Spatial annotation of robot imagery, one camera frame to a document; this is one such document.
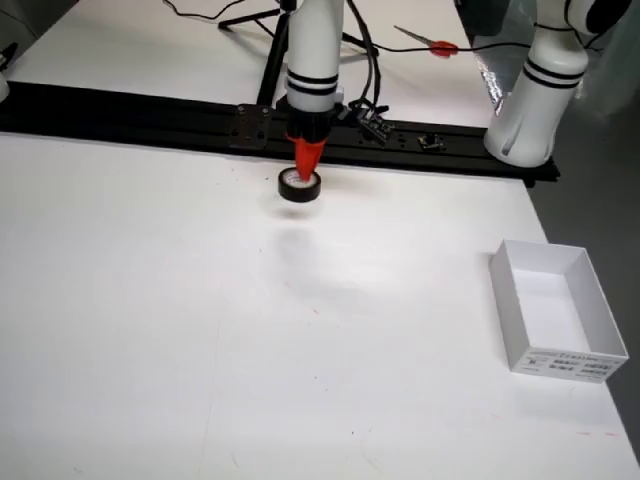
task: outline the black connector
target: black connector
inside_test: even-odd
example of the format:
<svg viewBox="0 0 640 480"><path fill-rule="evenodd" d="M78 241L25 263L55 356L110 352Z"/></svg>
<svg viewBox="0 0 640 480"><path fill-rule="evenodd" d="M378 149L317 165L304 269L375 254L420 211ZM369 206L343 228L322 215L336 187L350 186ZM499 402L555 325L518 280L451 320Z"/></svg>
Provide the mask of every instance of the black connector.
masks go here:
<svg viewBox="0 0 640 480"><path fill-rule="evenodd" d="M380 145L384 146L389 141L393 132L393 125L383 119L371 108L362 108L356 119L363 133L372 136Z"/></svg>
<svg viewBox="0 0 640 480"><path fill-rule="evenodd" d="M444 150L442 137L435 133L426 133L418 137L418 143L425 152L440 152Z"/></svg>

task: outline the white table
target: white table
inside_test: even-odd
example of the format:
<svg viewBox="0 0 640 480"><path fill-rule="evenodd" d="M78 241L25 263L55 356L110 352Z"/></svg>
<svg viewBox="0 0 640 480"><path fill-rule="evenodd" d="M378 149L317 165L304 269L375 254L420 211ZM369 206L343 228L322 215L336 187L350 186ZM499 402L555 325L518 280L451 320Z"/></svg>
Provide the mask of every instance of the white table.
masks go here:
<svg viewBox="0 0 640 480"><path fill-rule="evenodd" d="M381 43L465 43L448 0L359 3ZM268 44L243 32L253 56L154 0L85 0L13 79L252 101ZM393 116L486 124L472 57L382 65ZM0 152L0 478L639 477L606 386L507 369L489 255L545 241L521 183L323 167L296 206L277 162Z"/></svg>

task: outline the wire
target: wire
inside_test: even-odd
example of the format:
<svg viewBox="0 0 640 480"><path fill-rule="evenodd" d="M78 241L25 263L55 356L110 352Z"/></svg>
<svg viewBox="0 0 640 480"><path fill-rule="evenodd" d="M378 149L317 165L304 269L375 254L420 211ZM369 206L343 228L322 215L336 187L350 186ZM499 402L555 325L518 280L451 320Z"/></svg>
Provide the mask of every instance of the wire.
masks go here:
<svg viewBox="0 0 640 480"><path fill-rule="evenodd" d="M431 50L452 50L455 52L479 52L480 50L488 50L490 48L497 48L497 47L531 48L531 45L529 45L528 43L520 43L520 42L490 43L489 45L483 45L481 47L471 47L471 48L446 48L446 47L389 48L389 47L385 47L384 45L378 45L377 43L374 43L373 46L379 48L380 50L384 50L386 52L392 52L392 53L430 52Z"/></svg>
<svg viewBox="0 0 640 480"><path fill-rule="evenodd" d="M171 8L171 10L173 10L173 13L175 13L179 17L183 17L183 18L199 18L200 20L209 20L210 22L213 22L213 21L217 20L218 18L220 18L222 16L222 14L224 12L226 12L228 9L230 9L234 5L237 5L237 4L242 3L244 1L246 1L246 0L234 0L233 2L225 5L225 7L222 10L220 10L217 14L215 14L213 17L210 17L208 15L201 15L199 13L181 12L180 10L178 10L178 7L176 7L171 2L171 0L162 0L162 3L164 3L167 6L169 6L169 8Z"/></svg>
<svg viewBox="0 0 640 480"><path fill-rule="evenodd" d="M585 45L585 43L582 41L582 37L580 36L580 33L578 33L578 31L576 29L573 29L573 33L575 34L576 38L578 39L578 43L580 43L580 45L582 46L582 48L584 48L585 50L591 50L596 52L597 54L601 54L602 53L602 48L595 48L592 47L591 45L593 44L593 42L595 42L596 40L598 40L599 38L601 38L606 32L602 32L599 33L598 35L596 35L595 37L593 37L589 42L587 42L587 44Z"/></svg>
<svg viewBox="0 0 640 480"><path fill-rule="evenodd" d="M263 29L265 32L267 32L267 34L271 38L275 38L275 34L271 30L269 30L264 23L262 23L260 20L257 20L257 19L254 20L254 22L256 22L261 29Z"/></svg>
<svg viewBox="0 0 640 480"><path fill-rule="evenodd" d="M362 15L360 15L360 11L358 10L358 7L356 7L353 0L347 0L347 4L349 5L349 8L353 12L353 16L356 18L356 22L358 23L358 27L360 28L360 33L362 34L362 40L367 50L367 61L369 63L369 73L367 75L367 83L365 84L365 87L362 91L362 95L360 96L360 99L358 101L357 108L360 108L362 104L365 102L367 95L369 93L369 89L371 88L372 79L374 81L373 106L375 107L375 105L378 102L378 98L380 96L380 88L381 88L380 84L382 80L382 74L380 73L380 65L378 64L378 59L375 55L374 43L371 40L371 34L369 33L369 28L367 27L366 22L362 18Z"/></svg>
<svg viewBox="0 0 640 480"><path fill-rule="evenodd" d="M0 8L0 13L4 13L7 17L15 20L16 22L21 24L23 27L25 27L27 30L29 30L29 33L31 35L33 35L33 38L38 38L38 35L36 35L36 32L34 32L33 29L29 26L29 24L27 22L25 22L24 20L20 20L18 17L16 17L15 15L10 14L9 12L7 12L6 10L4 10L2 8Z"/></svg>

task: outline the black stripe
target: black stripe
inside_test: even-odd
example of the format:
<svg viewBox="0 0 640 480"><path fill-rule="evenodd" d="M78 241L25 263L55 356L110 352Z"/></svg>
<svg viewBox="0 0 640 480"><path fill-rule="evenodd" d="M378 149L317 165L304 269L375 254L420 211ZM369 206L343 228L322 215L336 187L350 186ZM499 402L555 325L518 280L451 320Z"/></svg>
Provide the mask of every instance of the black stripe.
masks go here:
<svg viewBox="0 0 640 480"><path fill-rule="evenodd" d="M569 5L571 5L571 0L564 2L564 22L567 25L571 25L571 23L569 23Z"/></svg>
<svg viewBox="0 0 640 480"><path fill-rule="evenodd" d="M333 87L330 87L330 88L314 90L313 88L301 87L300 85L296 85L295 83L289 80L287 80L287 85L300 93L306 93L308 95L317 95L318 97L325 97L327 95L331 95L332 93L335 93L336 90L338 89L338 86L334 85Z"/></svg>
<svg viewBox="0 0 640 480"><path fill-rule="evenodd" d="M288 161L293 158L293 144L283 140L287 116L279 111L268 117L270 126L266 119L255 124L256 132L258 124L265 127L265 140L268 139L264 148L255 150L231 146L232 125L241 120L237 117L236 105L8 83L11 95L0 103L2 131ZM47 115L38 115L37 112L47 112ZM406 148L401 150L392 142L386 149L374 142L359 144L362 141L360 129L344 126L337 137L332 135L329 139L323 161L367 169L518 178L523 179L528 187L538 180L556 181L560 175L552 161L536 168L519 168L497 162L482 143L486 129L401 121L393 123L396 134L407 137ZM417 138L428 133L441 136L446 151L423 151Z"/></svg>
<svg viewBox="0 0 640 480"><path fill-rule="evenodd" d="M580 82L575 82L575 83L551 83L551 82L547 82L546 80L542 80L541 78L538 78L538 77L534 76L526 68L523 68L522 71L524 72L525 76L529 80L531 80L532 82L536 82L537 84L542 85L543 87L555 88L555 89L558 89L558 90L568 90L570 88L575 88L580 84Z"/></svg>
<svg viewBox="0 0 640 480"><path fill-rule="evenodd" d="M579 80L584 75L584 72L582 72L582 73L556 73L556 72L552 72L551 70L547 70L546 68L541 67L537 63L534 63L533 60L531 60L530 58L527 58L527 65L529 65L531 68L533 68L536 72L542 73L542 74L546 75L547 77L555 78L555 79L558 79L558 80Z"/></svg>
<svg viewBox="0 0 640 480"><path fill-rule="evenodd" d="M289 75L291 78L299 82L311 83L313 85L326 85L326 84L336 83L338 81L338 75L334 75L333 77L327 77L327 78L311 78L311 77L305 77L304 75L298 75L297 73L292 72L291 70L287 70L287 75Z"/></svg>
<svg viewBox="0 0 640 480"><path fill-rule="evenodd" d="M542 25L541 23L538 23L538 22L534 23L533 26L537 27L537 28L542 28L544 30L551 30L551 31L554 31L554 32L571 32L571 31L573 31L573 28L571 28L571 27L550 27L549 25Z"/></svg>

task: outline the black cable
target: black cable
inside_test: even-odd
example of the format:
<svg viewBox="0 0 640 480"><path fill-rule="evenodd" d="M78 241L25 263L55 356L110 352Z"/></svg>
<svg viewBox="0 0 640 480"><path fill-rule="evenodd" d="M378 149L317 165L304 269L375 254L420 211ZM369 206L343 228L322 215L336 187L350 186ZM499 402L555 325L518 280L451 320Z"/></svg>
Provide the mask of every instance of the black cable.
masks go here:
<svg viewBox="0 0 640 480"><path fill-rule="evenodd" d="M7 17L15 20L16 22L21 24L23 27L25 27L27 30L29 30L29 33L31 35L33 35L33 38L38 38L38 35L36 35L36 32L34 32L33 29L29 26L29 24L27 22L25 22L24 20L20 20L18 17L16 17L15 15L10 14L9 12L7 12L6 10L4 10L2 8L0 8L0 13L4 13Z"/></svg>
<svg viewBox="0 0 640 480"><path fill-rule="evenodd" d="M175 13L179 17L183 17L183 18L199 18L201 20L209 20L210 22L213 22L213 21L217 20L218 18L220 18L222 16L222 14L224 12L226 12L228 9L230 9L234 5L237 5L237 4L242 3L244 1L246 1L246 0L234 0L233 2L225 5L225 7L222 10L220 10L218 13L216 13L213 17L210 17L208 15L201 15L199 13L181 12L180 10L178 10L178 7L176 7L171 2L171 0L162 0L162 3L164 3L165 5L168 5L171 8L171 10L173 10L173 13Z"/></svg>
<svg viewBox="0 0 640 480"><path fill-rule="evenodd" d="M480 50L488 50L490 48L497 48L497 47L531 48L531 45L529 45L528 43L520 43L520 42L491 43L489 45L483 45L481 47L471 47L471 48L447 48L447 47L389 48L383 45L378 45L377 43L374 43L373 45L375 47L378 47L380 50L384 50L392 53L430 52L431 50L451 50L454 52L479 52Z"/></svg>
<svg viewBox="0 0 640 480"><path fill-rule="evenodd" d="M0 50L0 72L3 72L7 69L11 60L16 56L18 52L18 44L13 42L8 47Z"/></svg>
<svg viewBox="0 0 640 480"><path fill-rule="evenodd" d="M260 20L257 20L257 19L254 20L254 22L256 22L261 29L263 29L265 32L267 32L267 34L271 38L275 38L275 34L271 30L269 30L264 23L262 23Z"/></svg>
<svg viewBox="0 0 640 480"><path fill-rule="evenodd" d="M580 36L580 33L578 33L578 31L575 28L572 28L571 30L573 30L573 34L575 35L576 40L578 40L578 43L580 44L580 46L584 48L584 43L582 42L582 37Z"/></svg>
<svg viewBox="0 0 640 480"><path fill-rule="evenodd" d="M572 30L575 31L575 29L572 27L552 27L550 25L544 25L538 22L534 22L533 26L534 28L542 28L544 30L551 30L553 32L570 32Z"/></svg>
<svg viewBox="0 0 640 480"><path fill-rule="evenodd" d="M369 63L367 83L365 84L365 87L362 91L362 95L360 96L360 99L357 105L357 108L360 108L367 98L369 89L371 88L372 80L374 80L374 105L375 105L375 103L378 100L378 96L380 94L380 81L381 81L382 75L380 73L380 66L378 65L378 59L375 55L375 50L373 47L374 44L373 44L373 41L371 40L371 35L369 34L369 29L367 27L367 24L362 18L362 15L360 15L360 11L358 10L358 7L356 7L353 0L347 0L347 4L349 5L349 8L353 12L353 16L356 18L356 22L358 23L358 27L360 28L360 33L362 34L362 40L367 50L367 61Z"/></svg>

